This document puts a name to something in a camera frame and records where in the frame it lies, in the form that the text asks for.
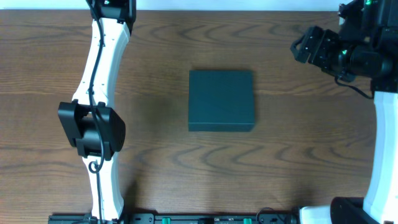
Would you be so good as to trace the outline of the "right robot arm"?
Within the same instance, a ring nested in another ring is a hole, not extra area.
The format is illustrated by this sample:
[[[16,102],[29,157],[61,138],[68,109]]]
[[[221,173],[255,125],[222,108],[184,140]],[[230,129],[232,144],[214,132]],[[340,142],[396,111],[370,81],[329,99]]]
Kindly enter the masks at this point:
[[[294,59],[332,76],[374,105],[376,140],[364,197],[335,197],[298,210],[308,223],[397,223],[397,1],[340,4],[340,29],[313,26],[290,46]]]

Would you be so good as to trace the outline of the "dark green box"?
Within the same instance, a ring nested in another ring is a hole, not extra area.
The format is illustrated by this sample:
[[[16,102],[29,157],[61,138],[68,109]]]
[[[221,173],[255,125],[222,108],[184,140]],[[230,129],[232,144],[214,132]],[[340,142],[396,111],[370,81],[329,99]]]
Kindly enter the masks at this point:
[[[253,72],[189,71],[188,130],[250,132],[255,126]]]

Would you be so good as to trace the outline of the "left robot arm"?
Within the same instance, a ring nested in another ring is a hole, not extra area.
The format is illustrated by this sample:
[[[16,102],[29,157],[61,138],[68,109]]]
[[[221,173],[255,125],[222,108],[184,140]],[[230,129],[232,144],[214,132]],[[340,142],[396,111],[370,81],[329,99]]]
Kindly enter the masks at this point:
[[[119,186],[119,153],[126,125],[114,110],[119,66],[136,20],[135,0],[87,1],[93,18],[90,50],[80,84],[58,118],[88,171],[93,206],[82,217],[50,223],[129,223]]]

